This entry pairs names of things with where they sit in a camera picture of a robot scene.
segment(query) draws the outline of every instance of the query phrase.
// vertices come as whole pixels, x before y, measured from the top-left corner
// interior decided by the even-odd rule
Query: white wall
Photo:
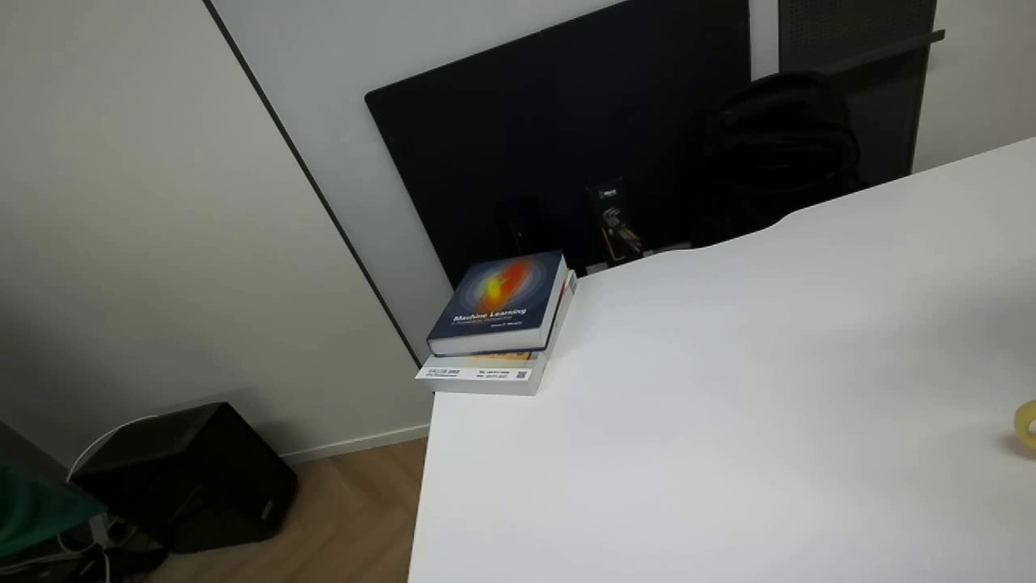
[[[918,168],[1036,133],[1036,5],[939,0]]]
[[[0,421],[59,461],[229,400],[280,451],[428,421],[201,0],[0,5]]]
[[[449,287],[364,99],[612,5],[215,0],[419,353]],[[750,0],[750,34],[778,71],[778,0]]]

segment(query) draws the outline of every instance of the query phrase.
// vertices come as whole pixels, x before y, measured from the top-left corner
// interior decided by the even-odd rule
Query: book cover
[[[563,271],[568,264],[562,254],[472,265],[428,333],[432,351],[470,351],[478,341],[485,345],[483,351],[509,351],[509,341],[515,351],[519,345],[540,345],[557,309]]]

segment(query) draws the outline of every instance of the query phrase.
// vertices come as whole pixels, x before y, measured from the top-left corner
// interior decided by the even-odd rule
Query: computer monitor
[[[610,264],[600,190],[623,195],[647,247],[679,243],[696,140],[747,77],[746,0],[627,0],[365,103],[457,287],[515,254]]]

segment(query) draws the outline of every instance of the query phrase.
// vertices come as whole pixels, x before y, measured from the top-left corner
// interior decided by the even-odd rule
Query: baseboard
[[[384,432],[384,433],[364,433],[352,441],[317,443],[317,446],[305,446],[305,451],[290,451],[281,457],[290,464],[308,464],[308,461],[344,457],[344,454],[376,451],[376,446],[390,446],[390,443],[421,441],[421,438],[428,438],[428,426]]]

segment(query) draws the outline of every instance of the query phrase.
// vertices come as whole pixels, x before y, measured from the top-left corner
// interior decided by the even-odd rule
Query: small object on desk
[[[432,353],[544,351],[563,283],[563,254],[515,256],[468,270],[446,312],[428,333]]]
[[[593,198],[593,217],[597,217],[597,227],[603,234],[603,243],[610,249],[612,265],[643,260],[646,243],[627,220],[627,203],[626,203],[619,186],[597,189],[589,198]]]
[[[1026,401],[1014,411],[1017,441],[1036,454],[1036,401]]]

